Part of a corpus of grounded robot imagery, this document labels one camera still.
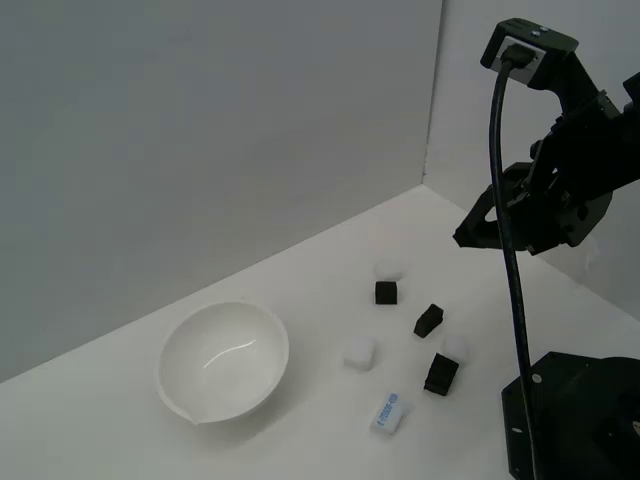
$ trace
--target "bowl rim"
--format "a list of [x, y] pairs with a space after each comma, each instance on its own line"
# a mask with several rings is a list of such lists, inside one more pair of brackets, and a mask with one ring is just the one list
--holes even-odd
[[[203, 420], [195, 420], [193, 419], [187, 412], [185, 412], [182, 408], [178, 407], [175, 403], [173, 403], [173, 400], [171, 400], [171, 398], [165, 393], [164, 391], [164, 387], [162, 386], [162, 382], [160, 380], [160, 369], [162, 366], [162, 355], [164, 353], [165, 348], [167, 347], [167, 343], [169, 342], [169, 340], [171, 339], [171, 337], [173, 337], [173, 335], [177, 332], [177, 330], [187, 321], [189, 321], [191, 318], [193, 318], [195, 315], [197, 315], [198, 313], [207, 310], [209, 308], [213, 308], [213, 307], [217, 307], [220, 305], [228, 305], [228, 304], [241, 304], [241, 305], [246, 305], [249, 307], [253, 307], [258, 309], [259, 311], [261, 311], [263, 314], [265, 314], [265, 316], [271, 318], [271, 320], [274, 321], [276, 327], [278, 328], [278, 331], [280, 332], [280, 337], [283, 341], [283, 351], [282, 351], [282, 363], [280, 366], [280, 369], [277, 373], [277, 375], [271, 380], [271, 383], [269, 384], [269, 386], [265, 389], [265, 391], [262, 393], [262, 395], [258, 396], [256, 398], [256, 400], [254, 400], [249, 407], [247, 407], [245, 410], [234, 413], [232, 415], [223, 415], [223, 416], [219, 416], [219, 417], [208, 417], [206, 419]], [[156, 387], [156, 391], [158, 392], [158, 395], [160, 396], [160, 398], [162, 399], [162, 402], [169, 408], [169, 410], [173, 411], [174, 413], [176, 413], [177, 415], [181, 416], [182, 418], [189, 420], [191, 423], [193, 423], [194, 425], [198, 425], [200, 423], [217, 423], [217, 422], [223, 422], [226, 420], [231, 420], [237, 417], [241, 417], [242, 415], [245, 415], [251, 411], [253, 411], [254, 409], [256, 409], [262, 402], [264, 402], [267, 397], [269, 395], [271, 395], [271, 393], [273, 393], [273, 391], [275, 390], [275, 388], [278, 386], [278, 384], [280, 383], [280, 380], [282, 380], [282, 376], [284, 375], [284, 372], [287, 368], [287, 365], [289, 363], [289, 335], [287, 334], [287, 329], [285, 328], [284, 324], [282, 323], [282, 320], [280, 320], [280, 318], [273, 313], [271, 310], [269, 310], [268, 308], [259, 305], [257, 303], [245, 300], [245, 299], [236, 299], [236, 300], [222, 300], [222, 301], [218, 301], [218, 302], [212, 302], [209, 304], [206, 304], [196, 310], [194, 310], [193, 312], [191, 312], [190, 314], [188, 314], [187, 316], [185, 316], [180, 322], [178, 322], [177, 325], [175, 325], [171, 331], [169, 332], [169, 334], [166, 336], [164, 342], [162, 343], [162, 348], [160, 349], [160, 354], [158, 355], [157, 361], [156, 361], [156, 369], [155, 369], [155, 387]]]

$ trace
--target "cable connector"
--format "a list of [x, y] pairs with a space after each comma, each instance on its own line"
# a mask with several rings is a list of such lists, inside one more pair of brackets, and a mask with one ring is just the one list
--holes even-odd
[[524, 45], [520, 45], [518, 43], [514, 43], [509, 45], [505, 51], [502, 53], [500, 57], [500, 61], [511, 62], [513, 68], [521, 69], [525, 68], [531, 62], [533, 62], [536, 58], [536, 52], [531, 50], [530, 48], [525, 47]]

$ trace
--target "black cable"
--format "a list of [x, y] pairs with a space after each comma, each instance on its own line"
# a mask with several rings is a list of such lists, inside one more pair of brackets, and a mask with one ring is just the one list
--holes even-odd
[[524, 316], [524, 302], [522, 299], [522, 285], [520, 284], [520, 272], [518, 260], [513, 246], [513, 237], [509, 214], [507, 212], [507, 194], [502, 174], [502, 151], [500, 144], [500, 129], [502, 123], [502, 104], [507, 88], [509, 73], [514, 68], [510, 60], [503, 60], [502, 67], [496, 79], [496, 86], [491, 101], [491, 119], [489, 123], [489, 158], [491, 162], [491, 183], [493, 185], [493, 200], [496, 207], [500, 242], [504, 254], [504, 263], [507, 270], [507, 281], [511, 295], [511, 310], [513, 314], [513, 328], [516, 338], [516, 351], [518, 367], [520, 368], [520, 383], [522, 397], [524, 399], [524, 411], [527, 417], [529, 440], [531, 442], [531, 462], [533, 465], [533, 478], [541, 480], [539, 467], [540, 449], [538, 430], [534, 421], [533, 379], [531, 377], [531, 359], [529, 358], [529, 343], [527, 340], [527, 325]]

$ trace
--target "white bowl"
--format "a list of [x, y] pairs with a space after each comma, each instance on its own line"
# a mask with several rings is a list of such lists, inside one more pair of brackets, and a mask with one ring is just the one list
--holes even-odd
[[273, 313], [246, 302], [210, 305], [169, 336], [158, 393], [194, 424], [239, 417], [273, 392], [289, 360], [289, 339]]

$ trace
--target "black block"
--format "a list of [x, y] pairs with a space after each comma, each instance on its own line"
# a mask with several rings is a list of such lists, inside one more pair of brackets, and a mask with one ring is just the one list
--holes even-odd
[[433, 359], [429, 375], [424, 382], [424, 389], [445, 397], [458, 371], [458, 363], [439, 353]]
[[442, 323], [444, 316], [444, 310], [435, 304], [431, 304], [427, 311], [416, 322], [416, 326], [413, 329], [413, 333], [420, 338], [424, 338], [429, 335], [434, 328]]
[[397, 305], [398, 285], [396, 282], [376, 282], [376, 305]]

